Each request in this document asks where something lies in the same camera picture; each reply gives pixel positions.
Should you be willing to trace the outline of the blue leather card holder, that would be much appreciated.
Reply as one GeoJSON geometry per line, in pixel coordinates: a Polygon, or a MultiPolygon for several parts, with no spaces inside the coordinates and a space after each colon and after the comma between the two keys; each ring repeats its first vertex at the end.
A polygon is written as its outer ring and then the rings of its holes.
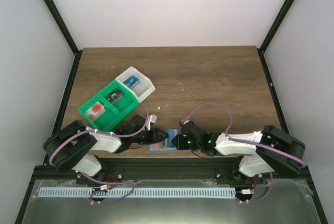
{"type": "Polygon", "coordinates": [[[166,144],[165,144],[165,149],[163,151],[172,151],[172,150],[176,150],[176,149],[174,149],[174,148],[168,148],[168,147],[166,147],[166,144]]]}

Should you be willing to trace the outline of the blue VIP credit card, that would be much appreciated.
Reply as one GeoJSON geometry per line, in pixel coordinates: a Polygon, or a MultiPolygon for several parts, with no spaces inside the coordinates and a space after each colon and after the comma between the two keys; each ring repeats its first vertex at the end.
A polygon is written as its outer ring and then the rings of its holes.
{"type": "Polygon", "coordinates": [[[166,133],[168,134],[168,138],[165,140],[166,147],[168,148],[176,148],[174,144],[172,143],[172,140],[174,137],[176,137],[179,133],[179,129],[167,129],[166,133]]]}

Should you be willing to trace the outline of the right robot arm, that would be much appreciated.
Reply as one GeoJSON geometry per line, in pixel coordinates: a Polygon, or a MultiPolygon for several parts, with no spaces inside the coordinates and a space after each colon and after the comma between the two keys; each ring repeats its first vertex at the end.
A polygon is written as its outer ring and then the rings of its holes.
{"type": "Polygon", "coordinates": [[[271,125],[261,131],[229,135],[206,133],[186,121],[171,142],[178,150],[198,150],[208,157],[239,155],[235,175],[243,177],[276,172],[294,179],[306,166],[305,144],[271,125]]]}

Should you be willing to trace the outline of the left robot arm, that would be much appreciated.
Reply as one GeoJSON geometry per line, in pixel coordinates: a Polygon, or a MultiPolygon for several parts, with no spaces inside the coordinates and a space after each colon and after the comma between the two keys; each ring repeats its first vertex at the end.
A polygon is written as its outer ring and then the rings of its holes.
{"type": "Polygon", "coordinates": [[[51,136],[43,144],[49,163],[58,172],[70,170],[82,172],[89,177],[97,176],[103,165],[90,151],[106,151],[119,154],[132,144],[158,144],[168,138],[168,133],[152,127],[157,117],[152,114],[145,119],[134,115],[116,132],[103,132],[84,125],[80,120],[73,121],[51,136]]]}

